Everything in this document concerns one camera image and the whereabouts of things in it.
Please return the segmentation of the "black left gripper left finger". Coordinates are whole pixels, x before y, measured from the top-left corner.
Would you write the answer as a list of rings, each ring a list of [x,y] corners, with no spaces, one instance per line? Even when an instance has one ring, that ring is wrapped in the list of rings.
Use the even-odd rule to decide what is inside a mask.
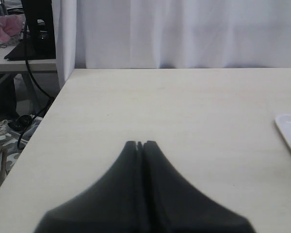
[[[49,210],[37,233],[143,232],[142,145],[128,141],[95,184]]]

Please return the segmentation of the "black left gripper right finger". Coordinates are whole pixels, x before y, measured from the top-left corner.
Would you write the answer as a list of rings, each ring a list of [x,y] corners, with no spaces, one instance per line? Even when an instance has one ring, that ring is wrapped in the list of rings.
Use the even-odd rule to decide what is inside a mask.
[[[253,233],[245,217],[190,184],[155,141],[143,145],[145,199],[153,233]]]

